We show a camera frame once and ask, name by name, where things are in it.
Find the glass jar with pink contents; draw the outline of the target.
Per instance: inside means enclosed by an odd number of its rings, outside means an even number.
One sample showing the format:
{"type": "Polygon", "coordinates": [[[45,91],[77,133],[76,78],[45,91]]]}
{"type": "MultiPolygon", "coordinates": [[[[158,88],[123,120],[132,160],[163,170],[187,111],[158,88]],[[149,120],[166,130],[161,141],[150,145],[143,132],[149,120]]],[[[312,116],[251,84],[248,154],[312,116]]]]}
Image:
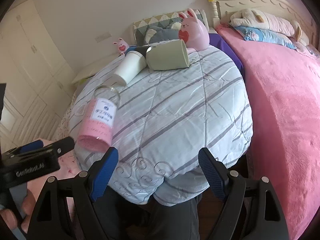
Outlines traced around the glass jar with pink contents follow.
{"type": "Polygon", "coordinates": [[[111,86],[98,86],[85,110],[77,143],[91,152],[106,152],[113,138],[113,124],[120,104],[119,92],[111,86]]]}

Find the white paper cup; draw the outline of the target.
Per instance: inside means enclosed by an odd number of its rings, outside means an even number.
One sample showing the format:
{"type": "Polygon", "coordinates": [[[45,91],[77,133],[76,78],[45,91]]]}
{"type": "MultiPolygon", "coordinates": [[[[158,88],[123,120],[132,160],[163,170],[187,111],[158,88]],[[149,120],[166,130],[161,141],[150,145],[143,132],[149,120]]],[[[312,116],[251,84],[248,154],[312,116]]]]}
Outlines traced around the white paper cup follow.
{"type": "Polygon", "coordinates": [[[145,57],[137,51],[129,51],[116,68],[113,78],[121,86],[128,85],[145,67],[147,62],[145,57]]]}

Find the cream wardrobe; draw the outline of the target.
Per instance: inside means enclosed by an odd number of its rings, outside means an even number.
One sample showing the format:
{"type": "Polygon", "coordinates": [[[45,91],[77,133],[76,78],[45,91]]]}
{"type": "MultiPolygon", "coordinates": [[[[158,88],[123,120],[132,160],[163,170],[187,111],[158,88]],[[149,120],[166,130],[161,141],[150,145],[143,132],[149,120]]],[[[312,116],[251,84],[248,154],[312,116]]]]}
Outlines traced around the cream wardrobe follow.
{"type": "Polygon", "coordinates": [[[37,138],[53,140],[71,104],[75,72],[45,28],[33,0],[1,21],[1,151],[37,138]]]}

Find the cream bedside table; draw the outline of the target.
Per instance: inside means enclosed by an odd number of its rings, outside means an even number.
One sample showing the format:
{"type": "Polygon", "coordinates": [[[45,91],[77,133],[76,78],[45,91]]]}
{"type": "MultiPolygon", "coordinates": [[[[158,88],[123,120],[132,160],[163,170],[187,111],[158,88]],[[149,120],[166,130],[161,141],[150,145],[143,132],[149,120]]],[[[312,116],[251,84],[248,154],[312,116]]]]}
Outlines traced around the cream bedside table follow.
{"type": "Polygon", "coordinates": [[[112,62],[119,56],[119,54],[112,54],[88,64],[76,75],[76,77],[72,81],[72,84],[76,84],[83,79],[94,76],[95,74],[97,74],[97,72],[99,72],[101,69],[103,69],[106,65],[108,65],[110,62],[112,62]]]}

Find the striped light blue quilt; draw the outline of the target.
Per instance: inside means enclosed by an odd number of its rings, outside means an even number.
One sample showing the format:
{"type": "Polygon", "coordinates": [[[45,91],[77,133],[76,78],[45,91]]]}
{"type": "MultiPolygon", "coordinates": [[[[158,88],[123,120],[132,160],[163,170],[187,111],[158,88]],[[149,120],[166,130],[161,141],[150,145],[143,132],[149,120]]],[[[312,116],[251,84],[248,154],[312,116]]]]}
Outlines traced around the striped light blue quilt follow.
{"type": "Polygon", "coordinates": [[[236,64],[214,46],[189,58],[188,68],[144,69],[117,87],[112,145],[119,161],[109,186],[134,204],[194,198],[208,188],[200,149],[231,167],[251,143],[252,110],[236,64]]]}

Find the small pink bunny toy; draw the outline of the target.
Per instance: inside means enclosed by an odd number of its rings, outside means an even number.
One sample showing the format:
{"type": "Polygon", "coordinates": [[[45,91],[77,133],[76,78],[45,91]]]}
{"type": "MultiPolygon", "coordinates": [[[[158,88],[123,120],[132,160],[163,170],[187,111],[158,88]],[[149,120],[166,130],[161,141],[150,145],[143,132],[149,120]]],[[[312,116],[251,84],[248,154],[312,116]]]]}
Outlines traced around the small pink bunny toy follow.
{"type": "Polygon", "coordinates": [[[118,41],[117,42],[113,42],[114,45],[117,46],[117,50],[118,50],[118,53],[120,55],[124,55],[125,52],[129,49],[129,45],[126,41],[124,41],[122,38],[118,38],[118,41]]]}

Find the black steel thermos bottle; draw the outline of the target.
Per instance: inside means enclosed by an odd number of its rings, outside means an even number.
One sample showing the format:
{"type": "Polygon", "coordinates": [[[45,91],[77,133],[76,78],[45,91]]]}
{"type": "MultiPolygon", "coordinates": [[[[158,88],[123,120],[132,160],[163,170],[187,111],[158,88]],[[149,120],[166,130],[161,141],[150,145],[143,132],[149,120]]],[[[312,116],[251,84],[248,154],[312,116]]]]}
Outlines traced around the black steel thermos bottle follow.
{"type": "Polygon", "coordinates": [[[129,46],[129,48],[125,51],[125,55],[127,55],[131,51],[136,51],[146,57],[148,51],[150,51],[155,46],[147,45],[147,46],[129,46]]]}

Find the pink fleece blanket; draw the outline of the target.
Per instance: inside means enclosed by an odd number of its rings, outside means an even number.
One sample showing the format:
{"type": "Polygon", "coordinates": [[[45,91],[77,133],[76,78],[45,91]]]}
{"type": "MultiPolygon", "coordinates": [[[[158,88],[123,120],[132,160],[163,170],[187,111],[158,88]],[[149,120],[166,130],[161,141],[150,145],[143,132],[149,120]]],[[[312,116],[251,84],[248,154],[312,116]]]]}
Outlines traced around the pink fleece blanket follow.
{"type": "Polygon", "coordinates": [[[242,62],[252,109],[249,175],[270,179],[289,236],[300,239],[319,210],[319,62],[277,44],[217,32],[242,62]]]}

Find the diamond pattern headboard cushion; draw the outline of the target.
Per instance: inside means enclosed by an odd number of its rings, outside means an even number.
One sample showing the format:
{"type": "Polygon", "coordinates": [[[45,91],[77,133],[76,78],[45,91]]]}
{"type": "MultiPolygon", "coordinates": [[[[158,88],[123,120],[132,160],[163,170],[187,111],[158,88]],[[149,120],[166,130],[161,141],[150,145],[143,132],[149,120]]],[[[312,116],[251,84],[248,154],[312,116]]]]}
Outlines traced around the diamond pattern headboard cushion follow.
{"type": "MultiPolygon", "coordinates": [[[[193,9],[197,18],[206,26],[209,33],[208,21],[206,14],[203,10],[193,9]]],[[[146,28],[152,25],[159,26],[162,28],[168,27],[174,22],[182,22],[178,13],[183,12],[187,15],[187,9],[184,11],[175,11],[167,14],[161,14],[157,16],[152,16],[150,18],[144,18],[140,21],[136,21],[132,25],[132,35],[135,40],[135,44],[138,46],[146,46],[143,44],[143,38],[145,36],[146,28]]]]}

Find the grey cat cushion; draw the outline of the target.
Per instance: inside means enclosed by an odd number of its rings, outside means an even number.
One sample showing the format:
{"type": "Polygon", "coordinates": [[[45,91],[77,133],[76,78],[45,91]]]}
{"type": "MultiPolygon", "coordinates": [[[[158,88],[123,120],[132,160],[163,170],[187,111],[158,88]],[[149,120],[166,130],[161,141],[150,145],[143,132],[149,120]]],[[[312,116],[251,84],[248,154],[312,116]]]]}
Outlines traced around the grey cat cushion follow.
{"type": "Polygon", "coordinates": [[[178,32],[181,29],[181,22],[174,22],[166,28],[159,26],[149,26],[146,28],[143,44],[148,45],[162,41],[178,40],[178,32]]]}

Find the purple sheet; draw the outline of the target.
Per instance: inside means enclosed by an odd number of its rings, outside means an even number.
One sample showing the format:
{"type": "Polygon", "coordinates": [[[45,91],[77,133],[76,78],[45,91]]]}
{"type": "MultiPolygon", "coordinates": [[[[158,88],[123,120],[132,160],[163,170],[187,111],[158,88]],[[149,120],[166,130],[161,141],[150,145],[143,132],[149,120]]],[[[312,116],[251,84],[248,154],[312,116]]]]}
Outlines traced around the purple sheet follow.
{"type": "Polygon", "coordinates": [[[242,78],[245,80],[245,69],[242,62],[224,39],[217,33],[209,33],[209,44],[228,55],[237,66],[242,78]]]}

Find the blue cartoon pillow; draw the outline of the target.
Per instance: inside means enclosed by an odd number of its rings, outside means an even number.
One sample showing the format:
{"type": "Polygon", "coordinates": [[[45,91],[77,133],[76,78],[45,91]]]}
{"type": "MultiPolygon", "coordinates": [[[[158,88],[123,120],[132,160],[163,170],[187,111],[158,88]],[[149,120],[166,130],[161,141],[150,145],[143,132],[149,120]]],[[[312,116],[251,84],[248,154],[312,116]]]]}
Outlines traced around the blue cartoon pillow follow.
{"type": "Polygon", "coordinates": [[[297,49],[292,41],[287,36],[281,33],[244,26],[234,27],[234,29],[244,38],[245,41],[272,43],[294,50],[297,49]]]}

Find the large pink bunny toy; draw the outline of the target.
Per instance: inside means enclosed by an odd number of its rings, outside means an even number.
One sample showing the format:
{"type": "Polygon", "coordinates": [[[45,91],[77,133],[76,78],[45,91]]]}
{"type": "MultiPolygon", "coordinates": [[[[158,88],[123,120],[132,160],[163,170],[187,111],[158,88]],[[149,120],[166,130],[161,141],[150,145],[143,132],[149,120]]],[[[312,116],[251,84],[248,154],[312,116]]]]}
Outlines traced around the large pink bunny toy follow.
{"type": "Polygon", "coordinates": [[[187,15],[183,12],[178,15],[182,19],[178,37],[185,42],[188,54],[206,50],[209,47],[208,30],[197,18],[195,11],[188,8],[187,15]]]}

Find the pink white plush dog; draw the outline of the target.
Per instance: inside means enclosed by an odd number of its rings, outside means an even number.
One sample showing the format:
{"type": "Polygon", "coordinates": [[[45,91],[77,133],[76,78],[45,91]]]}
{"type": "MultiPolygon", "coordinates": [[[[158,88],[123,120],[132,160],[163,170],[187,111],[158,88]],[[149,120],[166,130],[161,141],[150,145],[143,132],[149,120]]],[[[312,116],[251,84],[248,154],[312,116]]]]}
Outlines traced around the pink white plush dog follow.
{"type": "Polygon", "coordinates": [[[310,44],[307,34],[296,20],[286,20],[258,9],[243,9],[234,13],[230,17],[230,24],[233,27],[244,26],[270,30],[292,37],[304,46],[310,44]]]}

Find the cream wooden headboard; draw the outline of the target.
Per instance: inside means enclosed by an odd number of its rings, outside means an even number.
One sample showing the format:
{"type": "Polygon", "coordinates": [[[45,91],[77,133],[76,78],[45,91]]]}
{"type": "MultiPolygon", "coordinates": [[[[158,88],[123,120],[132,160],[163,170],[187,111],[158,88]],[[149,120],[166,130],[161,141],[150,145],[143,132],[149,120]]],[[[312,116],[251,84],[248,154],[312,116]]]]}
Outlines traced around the cream wooden headboard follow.
{"type": "Polygon", "coordinates": [[[254,8],[263,12],[297,21],[314,47],[319,43],[319,25],[313,17],[305,17],[287,0],[208,0],[211,9],[212,27],[228,23],[231,15],[239,10],[254,8]]]}

